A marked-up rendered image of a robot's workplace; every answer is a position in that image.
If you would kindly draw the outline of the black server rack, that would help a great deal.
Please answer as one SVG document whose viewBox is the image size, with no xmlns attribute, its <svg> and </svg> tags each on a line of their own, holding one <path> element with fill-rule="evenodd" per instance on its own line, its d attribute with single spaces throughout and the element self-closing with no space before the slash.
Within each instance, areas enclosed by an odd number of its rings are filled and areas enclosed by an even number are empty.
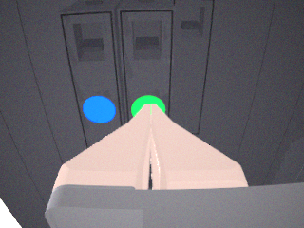
<svg viewBox="0 0 304 228">
<path fill-rule="evenodd" d="M 304 182 L 304 0 L 0 0 L 0 199 L 21 228 L 50 228 L 62 165 L 146 104 L 248 186 Z"/>
</svg>

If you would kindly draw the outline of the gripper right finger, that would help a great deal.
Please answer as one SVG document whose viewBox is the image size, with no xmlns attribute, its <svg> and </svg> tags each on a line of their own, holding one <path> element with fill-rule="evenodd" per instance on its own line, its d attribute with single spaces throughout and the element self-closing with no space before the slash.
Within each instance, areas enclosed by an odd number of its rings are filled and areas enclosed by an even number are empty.
<svg viewBox="0 0 304 228">
<path fill-rule="evenodd" d="M 248 186 L 237 162 L 173 123 L 157 104 L 151 104 L 151 133 L 153 189 Z"/>
</svg>

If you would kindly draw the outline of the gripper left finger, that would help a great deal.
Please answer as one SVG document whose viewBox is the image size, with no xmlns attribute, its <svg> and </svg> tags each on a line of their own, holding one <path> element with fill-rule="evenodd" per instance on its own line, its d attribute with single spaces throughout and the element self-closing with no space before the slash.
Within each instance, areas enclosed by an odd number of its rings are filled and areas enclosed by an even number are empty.
<svg viewBox="0 0 304 228">
<path fill-rule="evenodd" d="M 63 164 L 53 190 L 64 184 L 148 189 L 149 165 L 150 104 L 145 104 L 129 123 Z"/>
</svg>

